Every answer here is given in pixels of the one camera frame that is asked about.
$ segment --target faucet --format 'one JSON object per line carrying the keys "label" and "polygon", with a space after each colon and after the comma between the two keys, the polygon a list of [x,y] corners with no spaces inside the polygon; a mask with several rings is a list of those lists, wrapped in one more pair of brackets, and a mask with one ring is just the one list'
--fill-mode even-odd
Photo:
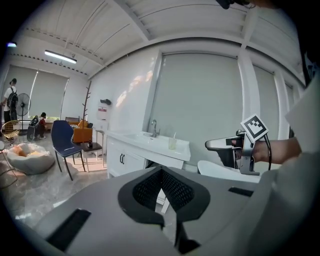
{"label": "faucet", "polygon": [[158,135],[160,135],[160,130],[161,130],[161,129],[159,129],[159,131],[157,132],[157,120],[156,120],[156,119],[153,119],[153,120],[152,120],[151,125],[152,125],[152,126],[154,125],[154,129],[153,129],[153,133],[152,133],[152,138],[155,138],[155,137],[157,137]]}

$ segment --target fluorescent light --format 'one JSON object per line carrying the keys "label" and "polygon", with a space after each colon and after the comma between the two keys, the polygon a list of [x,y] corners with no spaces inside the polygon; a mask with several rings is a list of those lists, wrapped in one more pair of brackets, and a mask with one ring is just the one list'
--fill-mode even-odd
{"label": "fluorescent light", "polygon": [[45,54],[45,55],[48,55],[48,56],[51,56],[51,57],[55,57],[55,58],[61,59],[61,60],[64,60],[64,61],[67,61],[67,62],[71,62],[71,63],[73,63],[73,64],[76,64],[76,63],[77,63],[77,60],[76,60],[76,59],[69,58],[69,57],[67,57],[67,56],[64,56],[64,55],[55,53],[55,52],[53,52],[53,51],[45,50],[45,51],[44,51],[44,54]]}
{"label": "fluorescent light", "polygon": [[17,47],[17,43],[16,42],[8,42],[6,44],[7,47]]}

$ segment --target orange armchair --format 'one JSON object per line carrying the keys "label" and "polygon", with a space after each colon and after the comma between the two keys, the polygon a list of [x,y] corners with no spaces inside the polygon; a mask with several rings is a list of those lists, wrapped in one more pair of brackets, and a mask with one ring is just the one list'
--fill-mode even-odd
{"label": "orange armchair", "polygon": [[73,127],[73,142],[74,143],[82,143],[89,142],[92,140],[92,128],[88,128],[88,122],[84,121],[84,128],[82,128],[82,120],[81,122],[68,122],[69,125],[77,126]]}

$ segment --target navy blue chair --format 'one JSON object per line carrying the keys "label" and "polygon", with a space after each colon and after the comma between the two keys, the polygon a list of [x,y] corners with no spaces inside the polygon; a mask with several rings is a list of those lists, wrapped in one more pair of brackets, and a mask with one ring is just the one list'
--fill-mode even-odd
{"label": "navy blue chair", "polygon": [[72,127],[70,126],[70,124],[68,124],[67,121],[56,120],[53,122],[52,129],[51,129],[51,139],[52,139],[52,144],[55,151],[56,160],[58,162],[60,172],[62,172],[57,153],[64,158],[66,169],[72,181],[73,179],[69,171],[66,157],[72,156],[73,163],[75,163],[74,154],[80,153],[82,166],[84,171],[86,171],[84,160],[82,157],[82,148],[72,143],[71,141],[73,134],[74,134],[74,129],[72,129]]}

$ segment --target standing fan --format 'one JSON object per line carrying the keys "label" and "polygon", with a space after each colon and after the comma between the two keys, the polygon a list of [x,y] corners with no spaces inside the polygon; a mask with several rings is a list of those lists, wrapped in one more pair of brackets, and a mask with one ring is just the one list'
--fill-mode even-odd
{"label": "standing fan", "polygon": [[28,132],[27,130],[24,131],[24,115],[26,115],[29,112],[30,106],[31,106],[31,102],[28,94],[25,94],[25,93],[19,94],[18,102],[15,107],[16,114],[22,117],[22,130],[19,133],[19,135],[26,135]]}

